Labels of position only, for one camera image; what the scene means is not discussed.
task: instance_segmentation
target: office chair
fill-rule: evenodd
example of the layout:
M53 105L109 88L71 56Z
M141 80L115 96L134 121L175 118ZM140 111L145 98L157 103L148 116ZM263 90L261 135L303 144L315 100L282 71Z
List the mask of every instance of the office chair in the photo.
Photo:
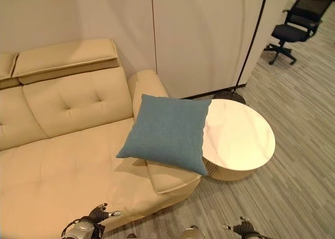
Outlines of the office chair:
M291 58L293 60L290 62L291 65L297 61L291 55L292 50L284 48L284 44L286 42L304 42L314 36L322 22L321 17L331 2L331 0L297 0L290 10L283 11L287 12L284 24L277 25L272 32L272 36L279 39L279 46L268 44L264 49L264 51L276 52L274 59L269 62L269 65L275 62L279 53ZM304 30L296 28L291 24L301 26Z

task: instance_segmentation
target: white wall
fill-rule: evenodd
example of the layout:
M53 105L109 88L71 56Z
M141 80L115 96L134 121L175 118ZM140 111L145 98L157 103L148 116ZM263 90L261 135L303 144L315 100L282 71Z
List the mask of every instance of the white wall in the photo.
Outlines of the white wall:
M263 0L153 1L158 75L169 95L235 86ZM240 84L247 82L286 1L267 1Z
M0 0L0 52L113 38L126 73L155 69L151 0Z

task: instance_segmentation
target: table base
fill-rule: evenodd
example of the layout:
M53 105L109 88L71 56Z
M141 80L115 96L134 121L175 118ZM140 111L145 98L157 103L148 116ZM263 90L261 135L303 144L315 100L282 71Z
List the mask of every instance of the table base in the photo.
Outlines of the table base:
M231 170L215 165L214 163L206 160L205 158L203 158L203 161L208 172L207 176L216 180L223 180L223 181L242 180L257 170L257 168L245 171Z

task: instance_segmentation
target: gray carpet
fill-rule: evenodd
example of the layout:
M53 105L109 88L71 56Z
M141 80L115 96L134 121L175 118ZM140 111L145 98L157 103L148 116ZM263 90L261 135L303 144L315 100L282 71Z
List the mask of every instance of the gray carpet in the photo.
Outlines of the gray carpet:
M104 238L134 232L172 239L192 224L207 238L238 238L222 224L234 225L240 215L273 238L335 238L335 4L323 20L313 38L287 45L295 65L280 55L269 66L274 54L263 53L246 88L238 90L274 131L269 163L235 183L203 177L186 201Z

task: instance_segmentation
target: coffee table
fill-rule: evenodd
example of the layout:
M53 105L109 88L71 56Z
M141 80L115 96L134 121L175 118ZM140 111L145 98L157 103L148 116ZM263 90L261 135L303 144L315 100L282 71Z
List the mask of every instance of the coffee table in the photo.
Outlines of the coffee table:
M267 163L274 149L273 131L259 113L233 100L212 100L203 141L203 160L209 177L241 180Z

